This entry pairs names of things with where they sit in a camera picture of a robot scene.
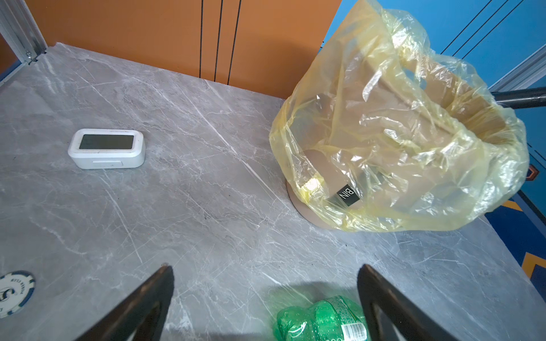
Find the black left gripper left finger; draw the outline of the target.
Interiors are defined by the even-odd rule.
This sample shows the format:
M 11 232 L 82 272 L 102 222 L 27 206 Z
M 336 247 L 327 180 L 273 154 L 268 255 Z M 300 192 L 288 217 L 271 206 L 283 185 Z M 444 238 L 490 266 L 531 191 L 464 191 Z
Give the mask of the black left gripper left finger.
M 165 264 L 78 339 L 159 340 L 173 290 L 173 268 Z

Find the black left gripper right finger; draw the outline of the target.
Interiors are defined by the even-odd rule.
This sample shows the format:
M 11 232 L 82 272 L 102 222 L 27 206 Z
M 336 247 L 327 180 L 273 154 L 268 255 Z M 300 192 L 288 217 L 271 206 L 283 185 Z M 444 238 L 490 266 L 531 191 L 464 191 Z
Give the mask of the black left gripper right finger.
M 357 288 L 372 340 L 455 340 L 371 265 L 358 272 Z

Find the green bottle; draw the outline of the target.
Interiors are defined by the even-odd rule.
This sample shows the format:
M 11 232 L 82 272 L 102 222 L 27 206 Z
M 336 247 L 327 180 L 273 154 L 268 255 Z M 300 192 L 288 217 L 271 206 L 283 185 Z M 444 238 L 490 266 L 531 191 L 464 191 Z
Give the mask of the green bottle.
M 371 339 L 361 306 L 344 296 L 334 296 L 308 308 L 292 306 L 278 312 L 273 325 L 277 340 Z

